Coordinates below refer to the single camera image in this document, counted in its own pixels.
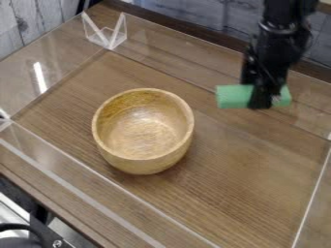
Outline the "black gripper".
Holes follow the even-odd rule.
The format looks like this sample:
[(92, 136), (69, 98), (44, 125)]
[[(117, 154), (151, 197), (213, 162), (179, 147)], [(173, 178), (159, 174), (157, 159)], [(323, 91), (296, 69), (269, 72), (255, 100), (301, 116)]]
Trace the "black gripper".
[(311, 39), (308, 16), (319, 0), (264, 0), (257, 34), (244, 52), (240, 83), (252, 86), (249, 109), (269, 109), (280, 95), (289, 67), (301, 59)]

